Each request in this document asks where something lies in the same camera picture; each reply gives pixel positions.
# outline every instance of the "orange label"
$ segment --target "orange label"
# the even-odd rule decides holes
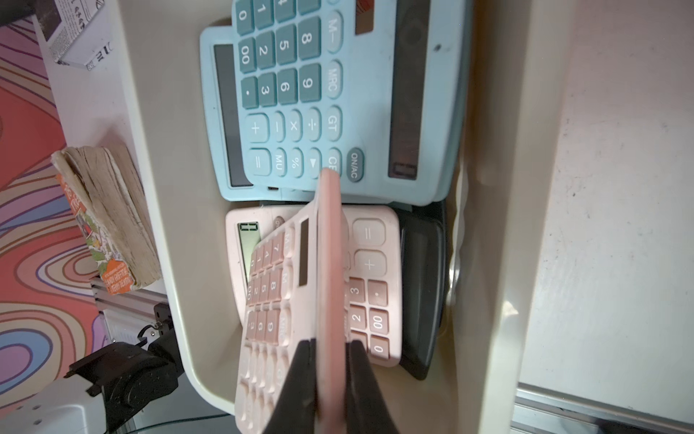
[[[106,273],[101,275],[109,294],[122,294],[130,291],[133,280],[128,273],[128,265],[121,260],[109,260]]]

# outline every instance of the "book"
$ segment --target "book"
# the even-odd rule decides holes
[[[68,147],[51,161],[109,293],[160,279],[144,191],[125,145]]]

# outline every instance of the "calculator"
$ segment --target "calculator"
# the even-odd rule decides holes
[[[262,433],[301,341],[316,340],[319,423],[344,420],[346,305],[339,177],[253,248],[235,399],[243,434]]]
[[[210,140],[220,190],[236,165],[249,185],[292,200],[288,190],[315,190],[329,167],[343,194],[444,198],[462,130],[470,3],[234,2],[232,26],[201,35],[208,132],[239,143],[232,155]],[[222,122],[208,110],[215,95]]]
[[[239,208],[226,216],[226,237],[234,298],[243,317],[247,299],[263,291],[256,264],[272,257],[279,243],[261,242],[302,207],[293,205]],[[400,227],[386,206],[343,206],[344,293],[349,305],[350,338],[362,341],[369,360],[382,366],[400,362],[403,336],[403,293],[400,270]],[[273,285],[270,278],[266,283]]]

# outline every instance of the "floor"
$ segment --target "floor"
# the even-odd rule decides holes
[[[520,381],[694,424],[694,3],[583,0]]]
[[[0,417],[105,344],[96,264],[50,164],[64,146],[31,21],[0,28]]]

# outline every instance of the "pink calculator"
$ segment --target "pink calculator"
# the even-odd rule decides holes
[[[311,339],[316,339],[320,432],[344,427],[347,311],[337,173],[324,169],[314,200],[287,217],[247,256],[235,401],[236,423],[244,434],[264,430],[297,344]]]
[[[254,248],[290,220],[302,206],[278,205],[231,210],[226,216],[227,249],[239,317],[247,298],[262,293],[263,259]],[[387,206],[342,206],[344,294],[351,339],[364,343],[372,363],[394,366],[402,351],[400,226]],[[272,261],[279,244],[267,252]],[[257,277],[260,275],[260,286]],[[268,284],[272,289],[270,276]]]

